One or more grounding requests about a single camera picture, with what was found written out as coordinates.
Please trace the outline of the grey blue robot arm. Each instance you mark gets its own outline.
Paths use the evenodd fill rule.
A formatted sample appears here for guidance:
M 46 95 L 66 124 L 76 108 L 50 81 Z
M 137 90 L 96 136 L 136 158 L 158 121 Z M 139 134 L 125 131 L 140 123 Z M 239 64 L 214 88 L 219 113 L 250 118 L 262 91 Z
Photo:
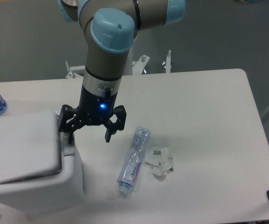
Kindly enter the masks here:
M 69 141 L 83 126 L 106 127 L 105 140 L 122 131 L 123 105 L 115 106 L 133 41 L 140 30 L 180 21 L 184 0 L 60 0 L 66 21 L 80 24 L 88 45 L 79 105 L 63 105 L 58 130 Z

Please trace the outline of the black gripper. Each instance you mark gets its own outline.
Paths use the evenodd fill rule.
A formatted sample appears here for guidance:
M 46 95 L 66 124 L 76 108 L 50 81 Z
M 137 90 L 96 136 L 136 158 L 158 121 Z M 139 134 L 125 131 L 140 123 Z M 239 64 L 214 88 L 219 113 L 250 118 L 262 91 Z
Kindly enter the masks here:
M 123 105 L 114 108 L 117 93 L 106 101 L 103 97 L 94 95 L 82 86 L 80 101 L 77 108 L 62 105 L 58 116 L 58 132 L 68 134 L 68 144 L 73 142 L 73 133 L 83 126 L 104 125 L 106 128 L 105 141 L 110 142 L 112 135 L 124 130 L 126 110 Z

